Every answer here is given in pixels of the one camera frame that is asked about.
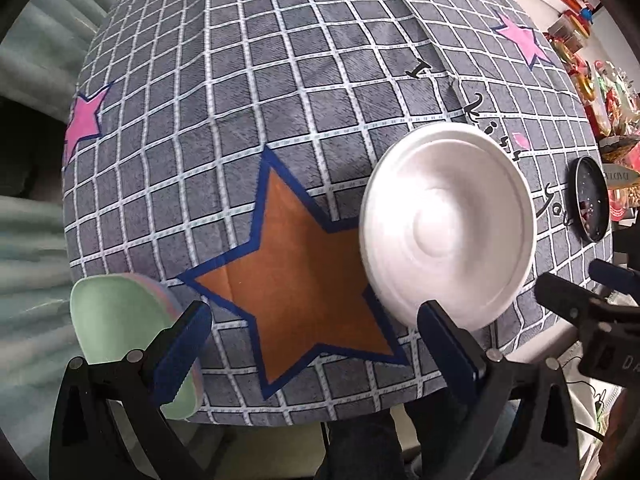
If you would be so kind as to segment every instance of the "curtain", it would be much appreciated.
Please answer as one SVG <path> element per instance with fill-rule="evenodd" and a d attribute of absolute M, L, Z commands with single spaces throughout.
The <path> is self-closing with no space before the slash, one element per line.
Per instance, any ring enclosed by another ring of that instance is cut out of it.
<path fill-rule="evenodd" d="M 62 208 L 0 197 L 0 427 L 38 479 L 65 366 L 81 355 L 70 291 Z"/>
<path fill-rule="evenodd" d="M 0 94 L 66 123 L 89 44 L 115 0 L 31 0 L 0 44 Z"/>

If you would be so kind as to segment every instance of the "black plate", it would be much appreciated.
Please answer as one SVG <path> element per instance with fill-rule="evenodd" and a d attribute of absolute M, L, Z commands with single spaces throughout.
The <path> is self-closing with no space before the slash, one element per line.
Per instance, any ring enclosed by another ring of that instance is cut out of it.
<path fill-rule="evenodd" d="M 598 163 L 590 156 L 574 160 L 569 197 L 574 227 L 588 242 L 599 242 L 609 228 L 609 194 Z"/>

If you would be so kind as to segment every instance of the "white plate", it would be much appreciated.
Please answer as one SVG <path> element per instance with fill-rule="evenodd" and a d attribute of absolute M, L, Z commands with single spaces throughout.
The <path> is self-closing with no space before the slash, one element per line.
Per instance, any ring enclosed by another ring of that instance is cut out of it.
<path fill-rule="evenodd" d="M 392 146 L 367 184 L 360 253 L 400 322 L 437 300 L 461 328 L 488 325 L 529 274 L 536 219 L 510 156 L 474 126 L 421 126 Z"/>

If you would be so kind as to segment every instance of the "blue gripper pad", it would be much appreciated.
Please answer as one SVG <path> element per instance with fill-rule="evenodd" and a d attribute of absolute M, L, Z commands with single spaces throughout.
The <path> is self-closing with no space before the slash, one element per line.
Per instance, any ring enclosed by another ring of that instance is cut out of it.
<path fill-rule="evenodd" d="M 151 399 L 156 406 L 168 404 L 175 399 L 191 365 L 211 333 L 211 322 L 209 305 L 199 302 L 197 306 L 192 304 L 169 329 L 179 330 L 179 333 L 172 333 L 172 341 L 153 370 Z"/>
<path fill-rule="evenodd" d="M 640 278 L 631 269 L 623 269 L 604 260 L 593 260 L 589 264 L 589 276 L 613 290 L 631 295 L 636 301 L 640 300 Z"/>
<path fill-rule="evenodd" d="M 478 368 L 450 329 L 462 331 L 451 320 L 450 327 L 447 326 L 447 321 L 440 317 L 438 311 L 447 316 L 437 302 L 423 303 L 418 310 L 418 330 L 449 391 L 459 401 L 471 406 L 478 398 Z"/>

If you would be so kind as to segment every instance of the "pink star outline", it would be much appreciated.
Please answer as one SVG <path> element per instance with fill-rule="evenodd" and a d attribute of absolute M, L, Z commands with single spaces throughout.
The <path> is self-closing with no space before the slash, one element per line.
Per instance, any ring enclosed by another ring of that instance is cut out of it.
<path fill-rule="evenodd" d="M 65 133 L 63 161 L 65 168 L 80 140 L 96 139 L 102 136 L 98 122 L 98 108 L 104 101 L 109 88 L 111 88 L 111 83 L 100 88 L 92 97 L 87 98 L 81 93 L 76 97 L 71 122 Z"/>
<path fill-rule="evenodd" d="M 524 60 L 529 65 L 529 68 L 533 67 L 537 59 L 543 59 L 544 61 L 551 63 L 551 60 L 546 56 L 536 42 L 536 37 L 532 28 L 520 27 L 503 14 L 499 14 L 498 16 L 502 20 L 504 26 L 495 27 L 492 28 L 492 30 L 516 44 L 520 53 L 524 57 Z"/>

